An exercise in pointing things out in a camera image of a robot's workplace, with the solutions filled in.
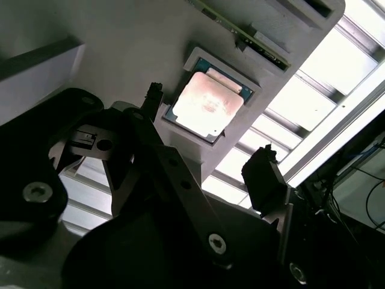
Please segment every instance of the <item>black cable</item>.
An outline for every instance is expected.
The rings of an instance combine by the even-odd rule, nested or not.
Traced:
[[[359,169],[358,167],[351,167],[351,168],[354,169],[354,170],[358,170],[359,172],[362,172],[362,173],[364,173],[365,175],[371,176],[372,178],[375,178],[375,179],[377,179],[377,180],[379,180],[379,181],[385,181],[385,179],[381,179],[381,178],[379,178],[379,177],[377,177],[377,176],[375,176],[375,175],[372,175],[371,173],[365,172],[364,170]]]
[[[375,229],[380,229],[383,225],[385,225],[385,221],[383,221],[382,223],[378,224],[377,227],[375,227]]]
[[[366,210],[366,215],[368,215],[370,221],[375,225],[375,227],[377,228],[378,223],[375,222],[375,220],[373,220],[372,216],[370,215],[369,213],[369,208],[368,208],[368,203],[369,203],[369,198],[371,197],[373,191],[375,190],[375,188],[377,188],[379,185],[381,185],[382,183],[384,182],[384,180],[382,179],[380,182],[378,182],[377,184],[375,184],[372,189],[370,190],[368,196],[366,197],[366,202],[365,202],[365,210]]]

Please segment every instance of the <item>screw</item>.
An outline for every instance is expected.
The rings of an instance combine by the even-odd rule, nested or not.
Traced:
[[[302,285],[306,285],[306,278],[305,278],[305,274],[303,273],[303,271],[301,270],[301,268],[299,268],[296,264],[294,263],[290,263],[289,265],[289,268],[290,268],[290,272],[292,273],[293,277]]]
[[[82,102],[85,102],[86,104],[95,104],[95,101],[92,98],[89,98],[87,96],[84,96],[82,98]]]
[[[52,189],[45,182],[32,182],[23,189],[23,197],[30,203],[45,203],[52,197]]]
[[[137,119],[140,119],[140,120],[143,119],[143,116],[142,116],[140,113],[134,113],[134,116],[135,116]]]
[[[209,244],[214,252],[219,255],[223,255],[226,252],[226,243],[218,234],[211,234],[209,236]]]

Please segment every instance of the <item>white panel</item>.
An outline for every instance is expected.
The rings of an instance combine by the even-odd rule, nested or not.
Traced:
[[[246,196],[244,191],[240,191],[213,176],[209,176],[203,182],[202,190],[208,191],[232,204],[238,204]]]
[[[286,128],[280,126],[275,121],[269,119],[268,117],[261,115],[257,118],[253,127],[258,131],[264,133],[268,137],[271,137],[274,140],[279,141],[281,144],[287,146],[289,149],[295,148],[302,139],[288,131]]]
[[[244,145],[245,147],[257,151],[260,147],[265,147],[266,145],[271,144],[271,149],[277,152],[277,161],[281,161],[285,158],[285,156],[288,155],[288,152],[281,147],[277,146],[274,143],[271,143],[271,141],[265,139],[260,134],[248,130],[239,140],[239,143]]]
[[[249,160],[250,156],[237,150],[232,149],[224,159],[219,163],[216,170],[231,176],[240,182],[244,182],[241,175],[243,165]]]
[[[346,0],[345,15],[369,33],[374,39],[385,45],[385,20],[363,0]],[[375,0],[385,7],[383,0]]]
[[[270,103],[269,108],[311,131],[334,106],[329,99],[294,76]]]
[[[345,143],[350,141],[358,132],[375,119],[385,110],[385,96],[382,95],[378,101],[371,105],[363,114],[360,115],[352,124],[343,130],[325,149],[306,164],[296,175],[288,181],[292,187],[300,185],[317,168],[335,154]]]
[[[102,160],[85,158],[77,173],[103,185],[109,186]]]
[[[247,195],[247,197],[245,197],[243,199],[242,202],[239,203],[239,206],[245,208],[245,209],[250,209],[251,208],[251,200],[250,200],[250,196]]]
[[[106,222],[106,219],[104,218],[90,214],[70,205],[68,205],[64,210],[63,220],[89,230],[92,230]]]
[[[348,95],[376,65],[371,57],[333,29],[300,69]]]
[[[70,199],[88,205],[99,211],[111,214],[111,195],[96,190],[90,186],[75,181],[66,176],[60,176]]]
[[[338,149],[348,142],[356,133],[365,127],[372,119],[379,115],[385,109],[385,97],[381,97],[372,105],[366,105],[364,113],[359,118],[355,118],[353,114],[360,103],[364,103],[365,99],[370,99],[372,92],[381,85],[381,90],[384,90],[383,84],[385,75],[385,65],[381,64],[375,71],[370,74],[367,80],[362,82],[352,94],[346,98],[340,106],[338,106],[310,135],[308,135],[296,149],[294,149],[287,158],[280,164],[280,171],[285,177],[285,180],[290,180],[291,186],[296,187],[311,175],[321,164],[329,159]],[[342,131],[333,132],[337,124],[341,123],[347,116],[352,115],[351,122],[344,124]],[[323,143],[323,139],[329,134],[333,134],[333,141]],[[314,153],[309,158],[306,154],[317,144],[322,144],[323,147],[317,153]],[[297,169],[295,174],[288,174],[289,171],[300,161],[304,162],[304,166]]]

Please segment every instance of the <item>wire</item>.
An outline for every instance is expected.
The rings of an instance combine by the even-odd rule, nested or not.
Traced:
[[[382,179],[380,182],[378,182],[377,184],[375,184],[372,189],[370,190],[368,196],[366,197],[366,202],[365,202],[365,210],[366,210],[366,215],[368,215],[370,221],[375,225],[376,229],[380,229],[382,231],[385,231],[385,229],[381,228],[381,224],[378,224],[375,222],[375,220],[372,218],[372,216],[370,215],[369,213],[369,208],[368,208],[368,203],[369,203],[369,198],[371,197],[373,191],[375,190],[375,188],[377,188],[379,185],[381,185],[382,183],[384,182],[384,180]]]
[[[385,181],[385,179],[381,179],[381,178],[379,178],[379,177],[377,177],[377,176],[375,176],[375,175],[372,175],[371,173],[365,172],[364,170],[359,169],[358,167],[351,167],[351,168],[354,169],[354,170],[358,170],[359,172],[362,172],[362,173],[364,173],[365,175],[371,176],[372,178],[375,178],[375,179],[377,179],[377,180],[379,180],[379,181]]]
[[[377,227],[375,227],[375,229],[380,229],[383,225],[385,225],[385,221],[383,221],[382,223],[378,224]]]
[[[358,156],[370,155],[370,154],[373,153],[376,149],[377,149],[377,146],[373,146],[373,147],[371,147],[370,149],[368,149],[368,150],[365,151],[365,152],[361,152],[361,153],[355,154],[355,155],[350,155],[349,157],[350,157],[350,158],[355,158],[355,157],[358,157]]]

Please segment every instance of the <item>hole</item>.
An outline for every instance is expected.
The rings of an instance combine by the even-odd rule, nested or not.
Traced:
[[[217,248],[222,248],[222,242],[220,240],[214,239],[212,240],[213,244]]]
[[[31,195],[33,195],[34,197],[41,197],[45,193],[46,193],[46,190],[44,188],[41,188],[41,187],[33,188],[31,190]]]
[[[188,181],[182,181],[182,182],[180,182],[180,185],[182,186],[182,188],[184,188],[186,190],[191,189],[191,184]]]
[[[177,160],[174,160],[173,158],[170,158],[170,159],[168,160],[168,162],[169,162],[172,166],[174,166],[174,167],[176,167],[176,166],[178,165],[178,161],[177,161]]]
[[[103,152],[109,151],[110,149],[112,149],[112,141],[111,140],[99,140],[98,143],[96,144],[96,147]]]

